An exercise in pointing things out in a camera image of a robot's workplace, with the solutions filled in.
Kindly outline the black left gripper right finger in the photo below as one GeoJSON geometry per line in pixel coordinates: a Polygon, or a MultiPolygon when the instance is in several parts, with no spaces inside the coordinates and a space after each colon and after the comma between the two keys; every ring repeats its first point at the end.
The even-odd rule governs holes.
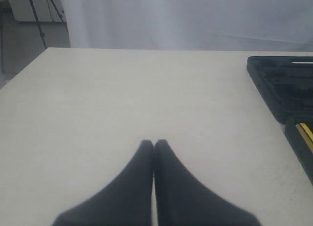
{"type": "Polygon", "coordinates": [[[160,226],[259,226],[259,220],[199,182],[169,143],[155,144],[154,176],[160,226]]]}

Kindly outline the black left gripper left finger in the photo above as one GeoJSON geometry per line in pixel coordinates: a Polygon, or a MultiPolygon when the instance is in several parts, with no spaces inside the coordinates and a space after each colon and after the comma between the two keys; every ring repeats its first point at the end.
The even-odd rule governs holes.
{"type": "Polygon", "coordinates": [[[153,154],[143,140],[130,162],[97,194],[61,213],[55,226],[152,225],[153,154]]]}

